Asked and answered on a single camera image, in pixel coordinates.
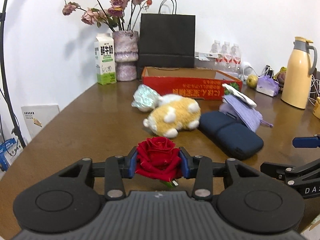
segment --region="thermos lid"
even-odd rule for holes
[[[296,41],[302,41],[302,42],[313,43],[313,41],[312,41],[312,40],[307,40],[306,38],[304,38],[304,37],[300,37],[300,36],[296,36],[294,39],[295,39]]]

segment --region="red cardboard box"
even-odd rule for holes
[[[223,83],[241,91],[242,82],[218,70],[197,68],[145,67],[142,83],[157,91],[161,96],[178,94],[190,98],[222,100]]]

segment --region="yellow thermos jug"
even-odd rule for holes
[[[305,109],[309,97],[311,77],[317,64],[317,50],[303,37],[295,37],[293,51],[288,61],[281,99],[297,108]],[[310,49],[315,57],[311,66]]]

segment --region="vase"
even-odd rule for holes
[[[132,81],[137,78],[136,62],[116,62],[117,81]]]
[[[113,33],[115,43],[115,62],[138,60],[138,32],[117,31]]]

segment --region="box with japanese text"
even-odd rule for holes
[[[157,91],[161,96],[178,94],[190,98],[222,100],[225,93],[221,86],[229,84],[241,90],[242,82],[218,70],[197,68],[145,67],[142,83]]]
[[[98,33],[94,43],[94,56],[98,83],[101,85],[116,83],[114,42],[109,33]]]

